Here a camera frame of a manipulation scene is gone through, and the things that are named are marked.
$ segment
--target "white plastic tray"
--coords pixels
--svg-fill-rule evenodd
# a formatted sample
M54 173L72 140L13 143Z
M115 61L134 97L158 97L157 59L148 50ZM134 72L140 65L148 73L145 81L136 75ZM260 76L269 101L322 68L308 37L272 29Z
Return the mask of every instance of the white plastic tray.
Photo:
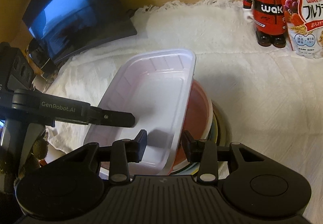
M190 94L196 56L187 49L149 52L132 57L113 78L100 108L130 112L133 128L91 125L84 144L112 145L134 139L141 129L148 144L140 163L129 163L131 175L166 175L171 169ZM109 163L102 163L109 169Z

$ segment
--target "snack package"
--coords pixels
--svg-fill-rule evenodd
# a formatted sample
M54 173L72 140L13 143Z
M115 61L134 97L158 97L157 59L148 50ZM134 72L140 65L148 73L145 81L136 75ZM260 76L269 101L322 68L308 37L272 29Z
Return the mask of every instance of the snack package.
M293 50L323 57L323 0L281 0Z

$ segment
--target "red and black toy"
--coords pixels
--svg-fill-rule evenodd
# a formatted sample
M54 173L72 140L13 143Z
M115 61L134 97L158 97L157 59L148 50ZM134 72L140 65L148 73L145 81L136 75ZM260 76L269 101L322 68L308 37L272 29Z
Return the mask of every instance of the red and black toy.
M287 26L281 0L243 0L243 17L255 23L258 44L285 47Z

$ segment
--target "toy arm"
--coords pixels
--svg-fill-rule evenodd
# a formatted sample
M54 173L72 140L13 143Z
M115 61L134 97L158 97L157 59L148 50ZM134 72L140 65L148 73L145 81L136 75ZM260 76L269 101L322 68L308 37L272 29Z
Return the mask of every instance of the toy arm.
M243 0L243 18L251 23L253 21L253 14L252 14L252 2L253 0Z

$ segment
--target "white blanket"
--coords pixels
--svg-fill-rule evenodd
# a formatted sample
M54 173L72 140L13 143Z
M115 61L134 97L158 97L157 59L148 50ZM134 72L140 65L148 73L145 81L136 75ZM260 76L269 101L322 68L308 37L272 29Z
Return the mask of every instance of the white blanket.
M323 59L257 44L243 21L241 2L178 1L139 9L134 37L73 57L49 94L98 105L118 68L137 53L185 47L197 54L194 78L224 111L232 141L239 141L307 178L312 198L305 211L323 220ZM83 144L86 126L56 123L49 142L70 152Z

